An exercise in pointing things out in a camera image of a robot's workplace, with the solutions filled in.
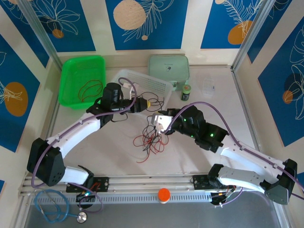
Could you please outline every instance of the orange bottle cap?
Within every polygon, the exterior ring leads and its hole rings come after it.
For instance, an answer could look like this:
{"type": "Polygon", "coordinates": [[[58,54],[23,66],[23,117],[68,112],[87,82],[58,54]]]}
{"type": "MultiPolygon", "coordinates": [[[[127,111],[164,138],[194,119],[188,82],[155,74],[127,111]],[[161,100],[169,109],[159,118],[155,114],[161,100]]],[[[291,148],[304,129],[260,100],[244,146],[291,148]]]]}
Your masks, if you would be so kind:
{"type": "Polygon", "coordinates": [[[160,189],[158,192],[158,199],[161,202],[167,202],[170,199],[170,191],[168,189],[160,189]]]}

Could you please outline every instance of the red wire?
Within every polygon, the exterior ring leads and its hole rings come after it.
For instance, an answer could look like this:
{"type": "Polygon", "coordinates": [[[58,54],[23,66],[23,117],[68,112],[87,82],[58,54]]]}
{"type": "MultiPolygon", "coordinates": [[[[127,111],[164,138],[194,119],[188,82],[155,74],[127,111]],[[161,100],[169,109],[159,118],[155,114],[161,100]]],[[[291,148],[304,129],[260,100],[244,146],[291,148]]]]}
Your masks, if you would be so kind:
{"type": "Polygon", "coordinates": [[[148,151],[148,156],[147,158],[145,158],[145,160],[143,161],[137,161],[137,163],[143,163],[145,162],[146,160],[148,160],[148,158],[150,157],[150,153],[154,153],[154,154],[157,154],[157,153],[161,153],[165,150],[165,145],[167,145],[169,143],[169,138],[167,136],[167,142],[164,143],[162,141],[163,137],[162,135],[155,135],[155,133],[153,133],[152,135],[149,136],[149,134],[145,135],[145,134],[141,134],[141,135],[138,135],[136,136],[134,139],[133,139],[133,145],[135,147],[141,147],[141,146],[144,146],[145,149],[147,149],[148,151]],[[140,145],[136,145],[135,144],[135,140],[137,138],[140,138],[142,137],[142,144],[140,145]]]}
{"type": "Polygon", "coordinates": [[[79,100],[81,100],[81,102],[84,102],[84,100],[85,99],[87,99],[88,97],[95,97],[95,96],[98,96],[101,92],[102,92],[102,89],[104,88],[104,85],[103,85],[103,83],[101,82],[101,81],[99,81],[99,80],[89,80],[89,81],[87,81],[86,83],[85,83],[85,85],[84,86],[82,86],[80,89],[79,89],[79,91],[78,91],[78,98],[79,98],[79,100]],[[99,82],[98,84],[95,84],[95,85],[91,85],[91,86],[89,86],[88,88],[86,88],[85,90],[84,90],[84,92],[82,93],[82,96],[80,97],[80,92],[81,92],[81,90],[89,83],[89,82],[99,82]],[[86,96],[86,97],[83,97],[84,96],[84,94],[86,93],[86,91],[89,89],[89,88],[92,88],[92,87],[94,87],[94,86],[101,86],[99,89],[97,89],[96,90],[96,92],[98,92],[96,95],[89,95],[89,96],[86,96]]]}

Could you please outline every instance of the stethoscope chest piece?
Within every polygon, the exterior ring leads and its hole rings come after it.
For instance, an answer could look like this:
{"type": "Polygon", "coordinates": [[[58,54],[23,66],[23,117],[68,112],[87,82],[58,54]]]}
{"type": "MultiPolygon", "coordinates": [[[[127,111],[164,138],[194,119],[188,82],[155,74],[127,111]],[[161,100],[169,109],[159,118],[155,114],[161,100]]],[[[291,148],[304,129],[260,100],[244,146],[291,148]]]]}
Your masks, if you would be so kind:
{"type": "Polygon", "coordinates": [[[84,223],[87,219],[87,214],[85,212],[80,212],[76,219],[78,223],[84,223]]]}

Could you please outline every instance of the black wire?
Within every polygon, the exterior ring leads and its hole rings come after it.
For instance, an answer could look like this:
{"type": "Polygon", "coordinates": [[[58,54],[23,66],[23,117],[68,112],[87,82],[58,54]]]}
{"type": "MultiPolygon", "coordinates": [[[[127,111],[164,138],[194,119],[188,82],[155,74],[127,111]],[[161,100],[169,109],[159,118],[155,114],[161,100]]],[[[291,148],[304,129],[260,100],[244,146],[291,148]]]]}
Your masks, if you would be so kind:
{"type": "Polygon", "coordinates": [[[162,110],[162,107],[164,106],[164,103],[165,103],[165,98],[164,97],[163,97],[163,100],[160,101],[158,95],[155,94],[155,93],[152,93],[152,92],[143,92],[142,94],[138,95],[137,97],[144,98],[143,94],[153,94],[154,96],[156,96],[156,98],[150,98],[150,99],[148,99],[148,101],[155,100],[154,102],[150,102],[150,105],[151,106],[159,106],[158,109],[155,109],[155,110],[148,110],[148,109],[146,109],[146,111],[154,113],[154,112],[157,112],[159,110],[162,110]]]}
{"type": "Polygon", "coordinates": [[[116,120],[114,121],[113,119],[111,120],[113,123],[116,123],[116,122],[121,122],[121,121],[125,121],[128,119],[128,114],[127,113],[124,113],[124,115],[126,115],[126,118],[124,120],[116,120]]]}
{"type": "Polygon", "coordinates": [[[158,143],[162,137],[157,133],[155,126],[150,125],[148,118],[152,117],[151,115],[146,117],[147,123],[148,125],[142,130],[142,135],[145,139],[150,139],[150,135],[152,132],[154,132],[154,137],[151,139],[151,141],[148,143],[148,145],[143,149],[143,151],[147,151],[147,154],[149,153],[149,147],[154,144],[154,143],[158,143]]]}

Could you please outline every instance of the light green box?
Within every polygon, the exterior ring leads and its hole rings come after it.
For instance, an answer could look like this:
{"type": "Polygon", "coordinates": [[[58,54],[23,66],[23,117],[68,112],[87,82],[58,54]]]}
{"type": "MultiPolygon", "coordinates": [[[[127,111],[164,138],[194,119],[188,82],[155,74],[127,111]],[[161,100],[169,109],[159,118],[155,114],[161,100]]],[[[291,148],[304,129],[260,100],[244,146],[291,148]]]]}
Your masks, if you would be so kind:
{"type": "Polygon", "coordinates": [[[152,77],[171,82],[173,90],[182,90],[190,77],[188,58],[180,55],[152,55],[148,72],[152,77]]]}

